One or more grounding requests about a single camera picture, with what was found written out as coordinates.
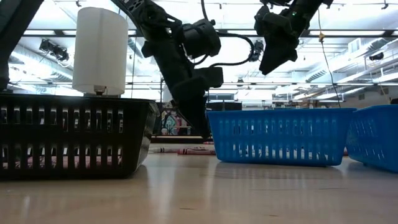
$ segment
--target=wooden table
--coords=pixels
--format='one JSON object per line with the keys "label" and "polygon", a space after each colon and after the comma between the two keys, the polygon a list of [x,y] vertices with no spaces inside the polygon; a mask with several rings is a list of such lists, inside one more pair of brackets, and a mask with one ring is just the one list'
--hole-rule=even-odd
{"label": "wooden table", "polygon": [[397,223],[398,175],[151,154],[128,180],[0,182],[0,223]]}

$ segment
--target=fluorescent light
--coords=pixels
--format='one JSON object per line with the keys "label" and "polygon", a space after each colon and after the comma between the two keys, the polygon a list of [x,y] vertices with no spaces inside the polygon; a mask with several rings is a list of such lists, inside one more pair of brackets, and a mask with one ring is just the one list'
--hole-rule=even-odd
{"label": "fluorescent light", "polygon": [[288,103],[289,100],[265,100],[265,102]]}
{"label": "fluorescent light", "polygon": [[62,31],[65,35],[76,35],[75,30],[63,30]]}
{"label": "fluorescent light", "polygon": [[339,103],[342,101],[341,100],[340,101],[338,101],[338,100],[320,100],[319,102],[320,103]]}
{"label": "fluorescent light", "polygon": [[228,33],[240,35],[257,35],[255,30],[229,30]]}
{"label": "fluorescent light", "polygon": [[329,99],[329,98],[333,98],[336,97],[336,93],[327,93],[327,94],[323,94],[317,97],[317,100],[324,100],[324,99]]}
{"label": "fluorescent light", "polygon": [[[322,33],[325,36],[331,35],[383,35],[385,31],[383,30],[358,30],[358,31],[351,31],[351,30],[323,30]],[[320,31],[310,31],[310,35],[319,35]]]}
{"label": "fluorescent light", "polygon": [[392,74],[389,74],[389,75],[383,75],[380,78],[375,78],[373,80],[373,83],[386,82],[386,81],[389,81],[389,80],[394,80],[396,78],[398,78],[398,72],[397,73],[392,73]]}
{"label": "fluorescent light", "polygon": [[378,83],[379,86],[398,86],[398,83]]}
{"label": "fluorescent light", "polygon": [[365,89],[365,87],[356,88],[356,89],[347,91],[347,92],[345,92],[344,94],[352,94],[352,93],[356,93],[357,91],[361,91],[361,90],[364,90],[364,89]]}
{"label": "fluorescent light", "polygon": [[337,83],[339,86],[373,86],[373,83]]}
{"label": "fluorescent light", "polygon": [[55,35],[54,30],[25,30],[24,35]]}
{"label": "fluorescent light", "polygon": [[294,97],[294,100],[301,100],[302,98],[307,98],[307,97],[311,97],[313,95],[315,95],[316,93],[310,93],[310,94],[300,94]]}

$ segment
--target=black cable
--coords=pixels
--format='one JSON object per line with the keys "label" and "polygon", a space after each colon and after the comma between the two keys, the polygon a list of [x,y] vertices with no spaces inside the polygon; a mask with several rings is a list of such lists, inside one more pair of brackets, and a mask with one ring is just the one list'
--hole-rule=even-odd
{"label": "black cable", "polygon": [[201,11],[203,13],[203,17],[206,20],[209,20],[209,18],[207,17],[207,13],[206,13],[205,0],[200,0],[200,4],[201,4]]}
{"label": "black cable", "polygon": [[250,59],[253,57],[254,55],[254,44],[253,42],[249,39],[249,37],[245,37],[243,35],[240,34],[230,34],[230,33],[221,33],[221,32],[217,32],[217,34],[220,37],[237,37],[240,39],[244,39],[245,41],[247,41],[250,44],[250,54],[247,57],[246,60],[243,60],[242,62],[236,62],[236,63],[215,63],[213,65],[210,65],[210,67],[215,67],[215,66],[237,66],[237,65],[242,65],[248,61],[250,61]]}
{"label": "black cable", "polygon": [[42,57],[42,59],[39,60],[38,63],[41,63],[41,62],[43,61],[43,59],[44,59],[49,53],[50,53],[50,52],[48,51],[48,52]]}
{"label": "black cable", "polygon": [[321,28],[321,12],[319,11],[319,9],[318,9],[318,23],[319,23],[319,30],[320,30],[319,42],[322,45],[323,56],[325,57],[326,66],[328,67],[328,71],[329,71],[329,74],[330,74],[330,77],[331,77],[331,84],[333,85],[333,89],[335,90],[335,93],[336,93],[336,96],[337,96],[338,107],[341,108],[340,97],[338,96],[336,85],[335,85],[335,82],[333,80],[333,74],[330,71],[328,57],[326,56],[325,47],[323,46],[323,38],[324,37],[322,36],[323,34],[322,34],[322,28]]}
{"label": "black cable", "polygon": [[193,65],[194,66],[200,65],[201,63],[203,63],[207,59],[207,57],[209,57],[208,54],[206,54],[199,62],[196,62]]}
{"label": "black cable", "polygon": [[[203,13],[203,17],[208,20],[207,17],[207,13],[206,13],[206,7],[205,7],[205,0],[200,0],[200,4],[201,4],[201,11]],[[210,65],[210,67],[215,67],[215,66],[237,66],[237,65],[242,65],[248,61],[250,61],[250,59],[253,57],[254,55],[254,44],[252,43],[252,41],[248,38],[245,37],[243,35],[240,34],[231,34],[231,33],[221,33],[221,32],[217,32],[217,34],[220,37],[237,37],[240,39],[244,39],[245,41],[247,41],[250,44],[250,54],[248,56],[248,58],[246,60],[243,60],[242,62],[236,62],[236,63],[215,63],[213,65]]]}

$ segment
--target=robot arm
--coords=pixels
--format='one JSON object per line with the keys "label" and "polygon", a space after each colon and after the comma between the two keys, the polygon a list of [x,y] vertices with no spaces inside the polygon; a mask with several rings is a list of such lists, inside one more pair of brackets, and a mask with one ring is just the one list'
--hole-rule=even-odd
{"label": "robot arm", "polygon": [[[263,6],[254,19],[254,29],[266,40],[266,49],[260,64],[260,71],[267,75],[283,63],[297,60],[296,48],[303,31],[310,27],[310,21],[322,3],[333,0],[261,0]],[[267,3],[288,6],[279,15],[271,13]]]}
{"label": "robot arm", "polygon": [[214,21],[182,24],[150,0],[112,0],[142,32],[142,54],[153,56],[168,86],[177,112],[204,138],[210,135],[205,116],[205,92],[223,84],[221,67],[194,69],[191,58],[215,56],[221,48]]}

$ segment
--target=basket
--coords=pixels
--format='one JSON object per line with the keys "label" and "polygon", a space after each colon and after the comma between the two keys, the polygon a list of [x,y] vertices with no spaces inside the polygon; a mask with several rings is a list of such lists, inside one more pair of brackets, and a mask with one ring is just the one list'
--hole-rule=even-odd
{"label": "basket", "polygon": [[354,110],[223,111],[208,116],[221,161],[337,166]]}
{"label": "basket", "polygon": [[154,101],[0,95],[0,178],[130,176],[147,156]]}
{"label": "basket", "polygon": [[353,114],[347,137],[350,158],[398,172],[398,105],[372,106]]}

